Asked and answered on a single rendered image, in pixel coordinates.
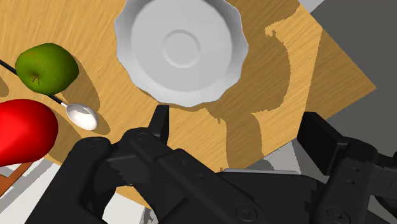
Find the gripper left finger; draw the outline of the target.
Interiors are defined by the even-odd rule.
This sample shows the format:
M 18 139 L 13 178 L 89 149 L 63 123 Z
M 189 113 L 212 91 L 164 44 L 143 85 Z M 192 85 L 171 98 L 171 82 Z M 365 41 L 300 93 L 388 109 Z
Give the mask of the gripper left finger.
M 169 107 L 117 143 L 80 139 L 68 153 L 25 224 L 108 224 L 104 210 L 119 186 L 133 186 L 158 224 L 267 224 L 241 188 L 184 150 L 168 147 Z

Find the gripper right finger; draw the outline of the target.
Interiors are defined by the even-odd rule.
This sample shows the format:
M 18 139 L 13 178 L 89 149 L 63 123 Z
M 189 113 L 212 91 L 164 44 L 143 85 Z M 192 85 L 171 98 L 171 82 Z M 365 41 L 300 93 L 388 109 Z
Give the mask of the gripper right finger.
M 371 196 L 397 219 L 397 152 L 385 156 L 308 111 L 297 141 L 328 177 L 312 207 L 310 224 L 389 224 L 368 210 Z

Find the white scalloped plate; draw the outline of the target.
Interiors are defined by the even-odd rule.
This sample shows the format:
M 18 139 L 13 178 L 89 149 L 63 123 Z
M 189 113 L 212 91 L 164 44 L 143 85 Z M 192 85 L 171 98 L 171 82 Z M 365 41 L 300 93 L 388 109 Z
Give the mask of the white scalloped plate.
M 119 62 L 158 102 L 217 101 L 241 77 L 249 45 L 226 0 L 126 0 L 115 20 Z

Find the red pear-shaped fruit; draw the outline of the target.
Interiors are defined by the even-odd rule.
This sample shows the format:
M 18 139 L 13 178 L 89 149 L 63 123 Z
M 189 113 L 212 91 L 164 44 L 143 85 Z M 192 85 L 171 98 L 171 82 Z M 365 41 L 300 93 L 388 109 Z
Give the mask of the red pear-shaped fruit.
M 0 167 L 35 162 L 54 146 L 59 131 L 54 112 L 30 99 L 0 103 Z

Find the green apple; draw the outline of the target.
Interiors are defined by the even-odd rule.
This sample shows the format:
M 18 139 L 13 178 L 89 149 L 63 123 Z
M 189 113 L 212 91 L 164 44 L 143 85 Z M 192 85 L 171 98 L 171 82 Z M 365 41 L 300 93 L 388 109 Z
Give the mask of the green apple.
M 74 57 L 55 43 L 44 43 L 22 52 L 15 69 L 28 89 L 43 95 L 64 91 L 80 73 Z

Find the black-handled silver spoon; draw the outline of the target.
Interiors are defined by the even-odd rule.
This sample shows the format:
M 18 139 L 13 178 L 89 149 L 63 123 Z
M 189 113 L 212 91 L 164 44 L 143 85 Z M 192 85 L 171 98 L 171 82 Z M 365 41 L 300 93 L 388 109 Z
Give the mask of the black-handled silver spoon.
M 50 68 L 49 71 L 39 69 L 38 73 L 33 73 L 32 75 L 32 85 L 27 84 L 28 76 L 22 76 L 19 77 L 17 70 L 14 67 L 11 67 L 9 64 L 4 62 L 3 60 L 0 59 L 0 65 L 2 65 L 4 68 L 18 76 L 18 78 L 21 80 L 21 82 L 31 91 L 34 91 L 34 89 L 37 89 L 39 86 L 39 79 L 44 78 L 45 81 L 54 79 L 54 78 L 61 78 L 61 80 L 66 77 L 66 81 L 69 81 L 70 78 L 68 76 L 64 76 L 64 73 L 61 72 L 61 76 L 58 75 L 58 72 L 52 68 Z M 72 103 L 72 104 L 66 104 L 63 102 L 61 99 L 56 97 L 55 95 L 47 95 L 47 97 L 51 98 L 54 100 L 56 103 L 62 105 L 66 109 L 66 115 L 72 121 L 75 125 L 81 127 L 82 129 L 85 130 L 94 130 L 97 128 L 98 125 L 98 117 L 96 113 L 89 108 L 87 105 L 80 104 L 80 103 Z

